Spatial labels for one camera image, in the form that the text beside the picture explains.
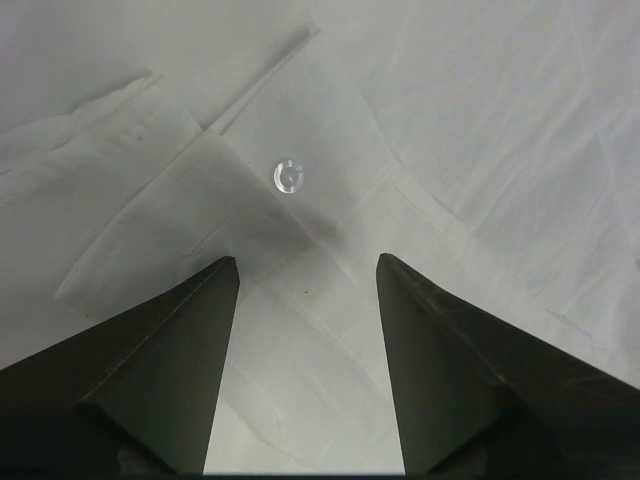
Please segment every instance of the white cloth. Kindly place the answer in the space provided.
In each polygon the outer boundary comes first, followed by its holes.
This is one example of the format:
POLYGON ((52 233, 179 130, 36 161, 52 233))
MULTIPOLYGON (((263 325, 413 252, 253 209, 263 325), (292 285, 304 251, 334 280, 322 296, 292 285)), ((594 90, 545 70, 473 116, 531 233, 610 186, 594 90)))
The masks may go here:
POLYGON ((325 33, 205 133, 142 79, 0 139, 3 358, 233 254, 207 470, 399 472, 375 289, 390 252, 640 386, 637 72, 610 63, 632 58, 640 9, 376 5, 319 5, 325 33), (305 168, 289 196, 269 184, 284 157, 305 168))
POLYGON ((0 133, 161 73, 208 127, 306 36, 309 0, 2 0, 0 133))

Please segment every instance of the white fabric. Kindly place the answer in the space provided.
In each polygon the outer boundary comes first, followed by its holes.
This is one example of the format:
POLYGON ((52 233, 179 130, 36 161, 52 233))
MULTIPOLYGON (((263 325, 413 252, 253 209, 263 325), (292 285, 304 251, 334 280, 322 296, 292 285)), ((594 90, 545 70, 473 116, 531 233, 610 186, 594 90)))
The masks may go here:
POLYGON ((321 2, 417 181, 640 384, 637 2, 321 2))
POLYGON ((56 289, 111 218, 200 131, 152 77, 0 139, 14 154, 0 162, 2 366, 94 323, 53 303, 56 289))
POLYGON ((307 0, 2 0, 0 133, 161 73, 203 127, 306 36, 307 0))
MULTIPOLYGON (((640 386, 638 4, 314 15, 324 33, 205 133, 153 77, 0 138, 0 362, 233 254, 207 470, 400 472, 375 290, 390 252, 640 386), (269 184, 284 157, 305 168, 290 196, 269 184)), ((206 123, 205 96, 179 97, 206 123)))

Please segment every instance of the transparent plastic ring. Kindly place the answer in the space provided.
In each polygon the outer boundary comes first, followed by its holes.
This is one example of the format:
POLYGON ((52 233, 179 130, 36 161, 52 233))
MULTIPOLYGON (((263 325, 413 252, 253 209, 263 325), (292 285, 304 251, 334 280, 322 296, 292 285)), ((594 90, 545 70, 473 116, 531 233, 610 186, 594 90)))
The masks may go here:
POLYGON ((280 160, 273 169, 273 183, 282 193, 296 193, 303 180, 302 165, 291 158, 280 160))

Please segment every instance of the white surface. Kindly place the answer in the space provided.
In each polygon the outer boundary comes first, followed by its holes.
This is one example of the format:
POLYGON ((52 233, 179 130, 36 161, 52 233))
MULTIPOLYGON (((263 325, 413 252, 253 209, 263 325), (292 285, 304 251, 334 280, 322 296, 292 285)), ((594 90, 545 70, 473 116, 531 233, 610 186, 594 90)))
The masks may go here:
POLYGON ((0 133, 149 72, 201 126, 306 35, 297 0, 3 0, 0 133))
POLYGON ((21 150, 19 161, 0 162, 2 366, 95 324, 52 302, 60 282, 111 218, 200 131, 153 77, 0 138, 3 151, 33 148, 21 150))
POLYGON ((242 43, 245 3, 56 5, 2 6, 3 129, 143 64, 185 107, 153 84, 107 121, 122 93, 0 142, 5 364, 86 326, 54 295, 104 318, 232 253, 243 285, 207 468, 399 471, 374 275, 390 252, 640 386, 637 3, 319 2, 324 34, 224 118, 224 140, 210 129, 184 152, 200 132, 186 110, 210 123, 243 74, 275 63, 226 69, 248 54, 203 40, 246 53, 290 38, 300 10, 256 6, 281 28, 257 14, 264 37, 242 43), (221 37, 207 12, 223 12, 221 37), (179 39, 158 28, 180 25, 179 39), (233 80, 196 81, 216 75, 233 80), (129 130, 154 109, 162 128, 143 122, 143 138, 158 140, 138 150, 129 130), (305 186, 275 197, 284 157, 305 186))

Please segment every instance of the clear button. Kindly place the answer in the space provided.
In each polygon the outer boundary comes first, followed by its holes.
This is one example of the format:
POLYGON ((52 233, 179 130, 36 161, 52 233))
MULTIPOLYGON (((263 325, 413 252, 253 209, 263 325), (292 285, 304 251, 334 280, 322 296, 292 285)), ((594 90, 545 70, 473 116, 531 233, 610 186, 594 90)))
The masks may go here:
POLYGON ((290 158, 278 162, 273 170, 273 183, 282 193, 296 193, 303 179, 302 165, 290 158))

